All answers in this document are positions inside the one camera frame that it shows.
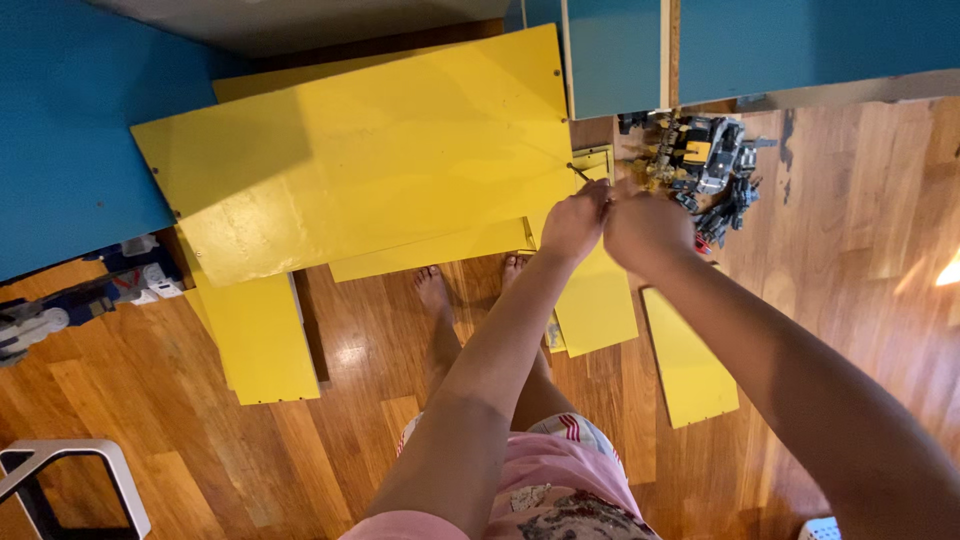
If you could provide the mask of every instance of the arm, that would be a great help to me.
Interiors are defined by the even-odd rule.
[[[607,223],[607,250],[648,279],[723,362],[823,489],[844,538],[955,538],[960,477],[910,413],[824,342],[701,260],[678,205],[621,195]]]
[[[603,231],[605,181],[547,217],[542,246],[493,306],[430,400],[367,516],[418,510],[479,539],[490,519],[516,400],[543,328],[577,264]]]

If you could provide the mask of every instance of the hardwood floorboard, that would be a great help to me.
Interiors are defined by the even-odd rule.
[[[761,199],[715,258],[888,388],[960,459],[960,285],[934,286],[960,249],[960,99],[745,115],[760,150]],[[612,119],[571,122],[574,147],[623,140]],[[502,256],[441,265],[467,340],[500,290]],[[73,261],[0,288],[37,298],[103,273]],[[0,369],[0,444],[21,438],[117,441],[153,538],[333,538],[360,519],[423,406],[430,332],[409,272],[334,283],[307,269],[329,380],[316,400],[240,406],[213,341],[183,298],[122,305]],[[644,517],[667,539],[790,539],[829,514],[816,485],[746,396],[740,408],[670,427],[639,298],[640,337],[549,359],[570,401],[621,453]],[[107,487],[94,471],[51,476]],[[108,505],[65,509],[115,519]],[[0,536],[29,530],[0,505]]]

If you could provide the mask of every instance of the bare foot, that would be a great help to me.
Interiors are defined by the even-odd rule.
[[[500,285],[500,294],[503,294],[503,291],[507,290],[507,287],[514,283],[516,277],[520,275],[520,270],[523,270],[526,264],[527,259],[521,256],[507,256],[507,260],[503,263],[503,284]]]
[[[443,318],[453,324],[453,309],[446,297],[444,276],[437,265],[424,266],[414,273],[414,285],[426,312],[434,319]]]

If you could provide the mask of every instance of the hand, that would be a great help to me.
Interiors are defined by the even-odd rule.
[[[579,264],[597,245],[607,219],[610,181],[589,181],[553,206],[546,216],[540,251]]]
[[[637,193],[629,181],[617,183],[604,230],[611,258],[650,282],[680,261],[697,258],[693,223],[680,205],[650,193]]]

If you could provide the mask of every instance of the pink shorts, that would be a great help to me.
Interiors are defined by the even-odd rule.
[[[423,413],[418,414],[417,417],[411,420],[410,423],[407,424],[407,427],[403,429],[403,433],[400,434],[400,440],[396,443],[396,455],[400,455],[400,453],[403,452],[403,446],[410,440],[410,435],[413,434],[417,423],[420,422],[421,416],[423,416]],[[607,435],[594,426],[590,420],[575,412],[554,414],[553,416],[540,420],[531,426],[527,432],[553,435],[580,443],[612,459],[620,468],[620,471],[624,473],[624,477],[626,477],[623,463],[620,462],[620,454],[616,452]]]

